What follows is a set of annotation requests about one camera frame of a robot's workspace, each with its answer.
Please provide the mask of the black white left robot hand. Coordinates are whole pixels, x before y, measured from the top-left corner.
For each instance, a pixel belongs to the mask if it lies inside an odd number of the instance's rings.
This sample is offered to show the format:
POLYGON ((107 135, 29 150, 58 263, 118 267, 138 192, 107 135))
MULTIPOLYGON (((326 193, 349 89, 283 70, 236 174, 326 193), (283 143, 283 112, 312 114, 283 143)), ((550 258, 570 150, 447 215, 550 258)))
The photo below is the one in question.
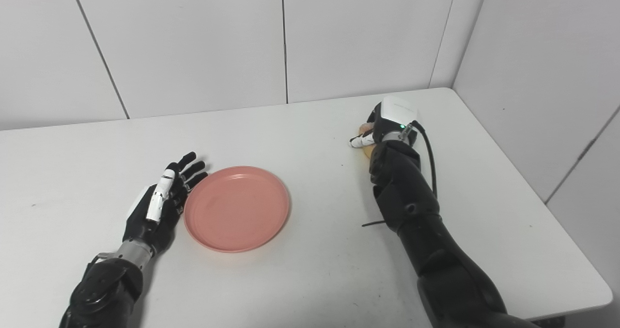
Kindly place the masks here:
POLYGON ((151 255, 165 251, 172 244, 189 194, 207 176, 206 164, 195 152, 171 162, 159 182, 148 186, 131 208, 123 242, 136 241, 151 255))

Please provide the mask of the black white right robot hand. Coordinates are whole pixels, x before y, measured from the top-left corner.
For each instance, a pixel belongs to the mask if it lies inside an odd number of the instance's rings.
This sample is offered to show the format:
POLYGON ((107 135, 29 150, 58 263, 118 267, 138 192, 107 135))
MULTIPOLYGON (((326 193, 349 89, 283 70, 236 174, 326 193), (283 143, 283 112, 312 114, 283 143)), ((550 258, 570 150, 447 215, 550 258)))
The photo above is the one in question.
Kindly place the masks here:
POLYGON ((370 114, 367 123, 372 128, 363 130, 351 138, 350 147, 363 148, 384 141, 401 141, 413 146, 417 140, 417 130, 412 125, 419 120, 419 110, 406 100, 396 96, 386 96, 370 114))

